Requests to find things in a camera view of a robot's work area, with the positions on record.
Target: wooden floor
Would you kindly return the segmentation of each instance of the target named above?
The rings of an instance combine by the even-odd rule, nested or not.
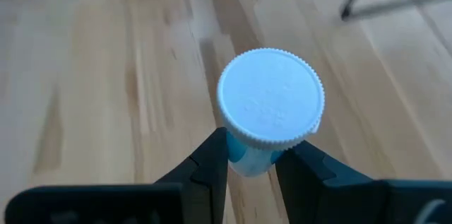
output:
[[[385,0],[359,0],[358,5]],[[342,0],[0,0],[0,206],[39,184],[150,183],[217,126],[235,55],[326,89],[309,141],[375,178],[452,178],[452,1],[342,23]],[[274,170],[230,172],[225,223],[287,223]]]

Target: white cap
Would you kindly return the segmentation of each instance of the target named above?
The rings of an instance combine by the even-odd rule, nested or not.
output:
[[[225,127],[242,143],[263,150],[296,146],[319,127],[325,95],[316,72],[279,49],[235,57],[217,89]]]

